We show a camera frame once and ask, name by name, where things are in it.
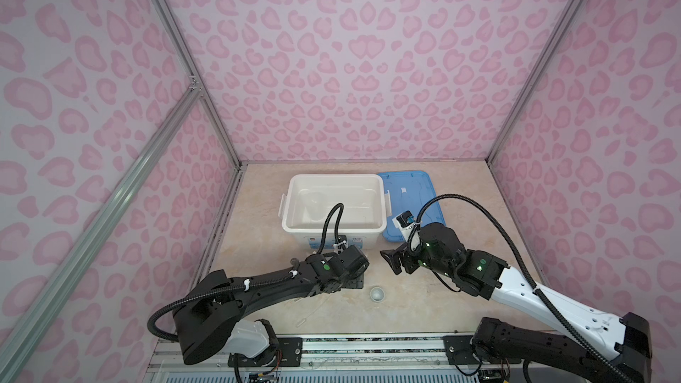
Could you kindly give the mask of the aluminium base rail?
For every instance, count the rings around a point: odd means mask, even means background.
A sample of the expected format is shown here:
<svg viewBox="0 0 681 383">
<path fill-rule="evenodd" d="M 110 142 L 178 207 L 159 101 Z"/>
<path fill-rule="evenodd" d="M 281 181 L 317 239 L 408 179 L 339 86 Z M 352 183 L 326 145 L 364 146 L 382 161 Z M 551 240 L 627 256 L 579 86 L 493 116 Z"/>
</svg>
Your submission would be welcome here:
<svg viewBox="0 0 681 383">
<path fill-rule="evenodd" d="M 184 365 L 179 347 L 160 343 L 145 382 L 522 382 L 522 362 L 450 365 L 444 338 L 468 333 L 286 334 L 303 342 L 298 366 L 233 366 L 221 352 Z"/>
</svg>

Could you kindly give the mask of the blue plastic bin lid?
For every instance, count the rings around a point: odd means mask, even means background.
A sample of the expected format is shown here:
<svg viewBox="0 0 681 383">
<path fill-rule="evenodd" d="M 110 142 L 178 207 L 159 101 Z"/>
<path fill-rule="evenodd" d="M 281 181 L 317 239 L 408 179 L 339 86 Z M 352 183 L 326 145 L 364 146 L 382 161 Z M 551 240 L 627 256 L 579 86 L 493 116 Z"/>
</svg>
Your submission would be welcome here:
<svg viewBox="0 0 681 383">
<path fill-rule="evenodd" d="M 387 227 L 383 238 L 390 243 L 404 242 L 393 219 L 405 211 L 410 211 L 416 217 L 420 209 L 436 197 L 436 190 L 429 174 L 420 170 L 383 172 L 378 176 L 384 184 L 387 208 Z"/>
</svg>

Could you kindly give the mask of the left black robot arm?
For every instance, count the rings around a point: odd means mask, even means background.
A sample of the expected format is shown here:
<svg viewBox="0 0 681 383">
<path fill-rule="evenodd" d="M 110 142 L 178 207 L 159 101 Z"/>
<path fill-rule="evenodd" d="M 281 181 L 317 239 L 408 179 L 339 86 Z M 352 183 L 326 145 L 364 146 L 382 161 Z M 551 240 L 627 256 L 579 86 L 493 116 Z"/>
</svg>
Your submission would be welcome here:
<svg viewBox="0 0 681 383">
<path fill-rule="evenodd" d="M 271 323 L 247 316 L 284 301 L 355 288 L 368 267 L 365 254 L 351 246 L 250 278 L 211 272 L 172 310 L 184 364 L 196 365 L 222 351 L 258 361 L 272 358 L 278 341 Z"/>
</svg>

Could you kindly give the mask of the clear glass beaker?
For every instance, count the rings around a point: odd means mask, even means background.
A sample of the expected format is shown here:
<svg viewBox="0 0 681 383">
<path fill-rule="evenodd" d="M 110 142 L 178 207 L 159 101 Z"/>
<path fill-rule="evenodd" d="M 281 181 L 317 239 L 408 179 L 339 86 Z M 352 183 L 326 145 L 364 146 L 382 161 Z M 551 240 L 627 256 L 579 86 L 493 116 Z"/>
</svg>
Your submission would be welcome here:
<svg viewBox="0 0 681 383">
<path fill-rule="evenodd" d="M 320 191 L 306 190 L 300 196 L 301 217 L 304 221 L 320 221 L 328 214 L 329 200 Z"/>
</svg>

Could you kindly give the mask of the white plastic storage bin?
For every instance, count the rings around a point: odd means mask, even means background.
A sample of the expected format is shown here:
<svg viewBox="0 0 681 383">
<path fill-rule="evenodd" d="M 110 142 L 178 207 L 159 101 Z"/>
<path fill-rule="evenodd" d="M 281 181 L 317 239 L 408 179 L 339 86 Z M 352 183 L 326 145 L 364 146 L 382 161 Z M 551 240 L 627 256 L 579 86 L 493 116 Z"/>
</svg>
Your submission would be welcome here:
<svg viewBox="0 0 681 383">
<path fill-rule="evenodd" d="M 324 193 L 330 209 L 320 221 L 304 221 L 300 196 L 306 190 Z M 387 227 L 384 184 L 376 174 L 301 174 L 292 177 L 281 197 L 282 229 L 303 248 L 332 249 L 345 240 L 363 250 L 376 247 Z"/>
</svg>

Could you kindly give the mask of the small white ceramic crucible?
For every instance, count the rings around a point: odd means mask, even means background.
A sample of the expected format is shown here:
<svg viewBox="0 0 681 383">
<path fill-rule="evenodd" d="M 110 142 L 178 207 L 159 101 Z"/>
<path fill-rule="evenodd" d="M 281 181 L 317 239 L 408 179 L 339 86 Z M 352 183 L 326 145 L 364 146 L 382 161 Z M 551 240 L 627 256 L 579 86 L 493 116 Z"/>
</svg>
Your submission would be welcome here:
<svg viewBox="0 0 681 383">
<path fill-rule="evenodd" d="M 370 291 L 370 298 L 374 302 L 383 302 L 386 298 L 385 291 L 381 287 L 373 287 Z"/>
</svg>

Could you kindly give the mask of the clear plastic pipette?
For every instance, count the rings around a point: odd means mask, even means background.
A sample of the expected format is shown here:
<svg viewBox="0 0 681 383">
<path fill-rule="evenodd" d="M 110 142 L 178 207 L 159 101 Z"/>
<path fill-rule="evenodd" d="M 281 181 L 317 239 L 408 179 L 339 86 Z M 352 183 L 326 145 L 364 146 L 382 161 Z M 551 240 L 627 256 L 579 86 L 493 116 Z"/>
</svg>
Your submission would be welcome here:
<svg viewBox="0 0 681 383">
<path fill-rule="evenodd" d="M 318 312 L 318 311 L 319 311 L 327 302 L 328 302 L 328 299 L 324 299 L 324 300 L 320 301 L 319 304 L 318 304 L 310 313 L 308 313 L 308 314 L 305 315 L 304 317 L 301 317 L 301 318 L 296 322 L 295 327 L 296 327 L 296 328 L 301 328 L 302 326 L 304 326 L 304 325 L 307 323 L 307 321 L 308 321 L 311 317 L 314 317 L 314 316 L 317 314 L 317 312 Z"/>
</svg>

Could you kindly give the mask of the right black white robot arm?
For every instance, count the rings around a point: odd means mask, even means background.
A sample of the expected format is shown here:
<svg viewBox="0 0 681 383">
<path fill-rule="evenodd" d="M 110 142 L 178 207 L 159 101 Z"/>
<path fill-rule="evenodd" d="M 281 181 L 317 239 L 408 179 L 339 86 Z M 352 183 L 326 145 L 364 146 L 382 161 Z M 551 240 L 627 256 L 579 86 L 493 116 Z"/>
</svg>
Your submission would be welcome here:
<svg viewBox="0 0 681 383">
<path fill-rule="evenodd" d="M 470 340 L 478 358 L 521 359 L 525 366 L 538 363 L 590 382 L 651 381 L 651 331 L 643 317 L 619 317 L 532 282 L 503 259 L 465 248 L 454 230 L 441 223 L 403 234 L 406 243 L 381 251 L 393 273 L 432 271 L 465 294 L 511 307 L 550 328 L 532 331 L 484 317 Z"/>
</svg>

